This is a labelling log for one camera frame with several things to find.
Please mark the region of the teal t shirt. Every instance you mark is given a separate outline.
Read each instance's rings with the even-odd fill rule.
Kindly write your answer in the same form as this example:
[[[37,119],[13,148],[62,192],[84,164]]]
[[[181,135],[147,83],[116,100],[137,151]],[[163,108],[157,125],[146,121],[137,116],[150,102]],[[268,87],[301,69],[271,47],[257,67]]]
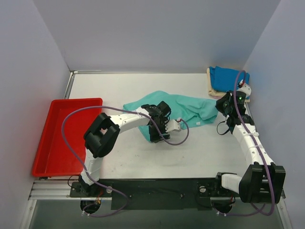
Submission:
[[[138,101],[124,104],[123,110],[134,111],[142,105],[158,105],[162,101],[171,109],[170,119],[183,119],[180,127],[187,131],[187,135],[190,128],[212,124],[218,115],[215,100],[169,94],[164,91],[155,91]]]

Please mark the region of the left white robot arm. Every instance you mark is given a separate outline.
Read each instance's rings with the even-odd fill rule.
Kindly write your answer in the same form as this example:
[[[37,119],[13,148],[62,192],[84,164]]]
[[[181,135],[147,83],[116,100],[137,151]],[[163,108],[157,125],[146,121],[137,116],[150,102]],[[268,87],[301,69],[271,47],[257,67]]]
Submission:
[[[99,114],[84,134],[86,158],[79,183],[81,191],[88,197],[98,191],[102,159],[108,155],[118,138],[118,135],[136,127],[148,127],[148,140],[157,143],[169,139],[166,124],[170,121],[171,109],[162,101],[158,105],[144,104],[131,112],[108,116]]]

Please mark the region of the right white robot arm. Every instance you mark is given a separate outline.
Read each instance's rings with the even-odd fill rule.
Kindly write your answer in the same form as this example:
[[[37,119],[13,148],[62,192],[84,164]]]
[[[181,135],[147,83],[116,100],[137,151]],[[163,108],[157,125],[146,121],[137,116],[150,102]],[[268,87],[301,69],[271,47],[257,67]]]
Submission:
[[[246,114],[246,94],[229,91],[216,101],[216,109],[226,118],[228,131],[236,138],[244,154],[248,168],[243,176],[221,173],[213,182],[217,195],[237,193],[244,203],[277,204],[280,201],[286,171],[276,165],[262,146],[253,119]]]

